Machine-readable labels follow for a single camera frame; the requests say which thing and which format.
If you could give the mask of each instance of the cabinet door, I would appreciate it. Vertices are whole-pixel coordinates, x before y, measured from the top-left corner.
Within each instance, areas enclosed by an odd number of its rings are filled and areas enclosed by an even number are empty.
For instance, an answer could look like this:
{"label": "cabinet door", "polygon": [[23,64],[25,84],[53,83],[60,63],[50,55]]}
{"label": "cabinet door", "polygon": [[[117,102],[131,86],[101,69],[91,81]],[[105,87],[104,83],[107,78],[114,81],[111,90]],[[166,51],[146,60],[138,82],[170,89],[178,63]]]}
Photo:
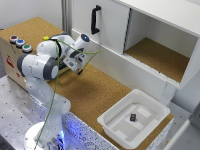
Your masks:
{"label": "cabinet door", "polygon": [[[91,14],[96,5],[96,28],[99,33],[91,34]],[[122,54],[130,9],[112,0],[73,0],[72,28],[87,34],[98,44]]]}

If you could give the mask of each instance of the cabinet shelf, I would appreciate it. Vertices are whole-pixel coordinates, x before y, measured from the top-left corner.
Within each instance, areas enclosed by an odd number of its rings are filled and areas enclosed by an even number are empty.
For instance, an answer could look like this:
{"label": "cabinet shelf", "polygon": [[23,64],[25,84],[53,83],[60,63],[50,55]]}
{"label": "cabinet shelf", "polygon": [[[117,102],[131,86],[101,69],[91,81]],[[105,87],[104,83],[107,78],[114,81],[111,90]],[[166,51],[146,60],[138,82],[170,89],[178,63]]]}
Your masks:
{"label": "cabinet shelf", "polygon": [[190,60],[149,38],[144,38],[125,53],[178,82]]}

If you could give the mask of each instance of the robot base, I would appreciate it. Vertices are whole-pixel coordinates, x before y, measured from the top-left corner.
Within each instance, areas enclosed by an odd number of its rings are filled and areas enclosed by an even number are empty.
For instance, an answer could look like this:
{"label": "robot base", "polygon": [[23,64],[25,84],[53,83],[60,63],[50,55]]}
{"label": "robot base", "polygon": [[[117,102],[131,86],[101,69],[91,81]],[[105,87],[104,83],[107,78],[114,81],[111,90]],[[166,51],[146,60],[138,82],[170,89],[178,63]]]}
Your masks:
{"label": "robot base", "polygon": [[[39,130],[44,125],[44,122],[37,123],[33,125],[25,134],[24,137],[24,149],[25,150],[34,150],[35,148],[35,140],[34,137],[37,135]],[[84,146],[82,146],[78,141],[76,141],[70,134],[66,135],[65,144],[67,145],[66,150],[86,150]],[[35,150],[45,150],[44,148],[36,147]]]}

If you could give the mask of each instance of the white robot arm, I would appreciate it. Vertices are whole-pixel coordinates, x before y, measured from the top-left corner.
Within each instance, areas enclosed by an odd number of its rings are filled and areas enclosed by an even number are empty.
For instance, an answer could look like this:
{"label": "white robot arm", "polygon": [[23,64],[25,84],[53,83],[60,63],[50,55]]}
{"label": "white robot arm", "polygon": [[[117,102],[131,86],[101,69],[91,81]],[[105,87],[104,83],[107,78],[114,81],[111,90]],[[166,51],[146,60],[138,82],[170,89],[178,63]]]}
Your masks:
{"label": "white robot arm", "polygon": [[[63,44],[61,41],[67,43],[74,49],[78,49],[79,52]],[[90,39],[84,34],[74,41],[68,34],[62,33],[51,37],[48,41],[41,42],[37,46],[37,55],[23,54],[18,58],[17,67],[21,74],[27,77],[26,87],[33,102],[38,102],[48,110],[50,109],[54,91],[45,80],[53,80],[56,78],[59,70],[56,60],[58,59],[58,55],[59,58],[64,58],[61,68],[68,66],[72,71],[80,74],[81,72],[79,70],[82,69],[87,61],[87,55],[81,52],[84,51],[89,41]],[[55,94],[54,104],[41,134],[38,150],[66,149],[64,141],[59,145],[59,142],[55,144],[55,139],[58,138],[58,135],[61,135],[63,130],[62,115],[69,112],[70,107],[71,103],[68,99]]]}

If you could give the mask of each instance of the white wall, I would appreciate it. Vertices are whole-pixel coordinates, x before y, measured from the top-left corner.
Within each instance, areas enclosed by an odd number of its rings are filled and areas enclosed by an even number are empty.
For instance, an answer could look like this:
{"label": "white wall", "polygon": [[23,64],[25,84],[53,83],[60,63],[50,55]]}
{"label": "white wall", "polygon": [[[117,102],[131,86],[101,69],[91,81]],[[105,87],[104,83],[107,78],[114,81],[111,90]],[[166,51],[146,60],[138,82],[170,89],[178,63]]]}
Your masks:
{"label": "white wall", "polygon": [[195,109],[200,102],[200,71],[183,89],[177,90],[173,102],[189,112]]}
{"label": "white wall", "polygon": [[0,0],[0,29],[37,16],[62,29],[61,0]]}

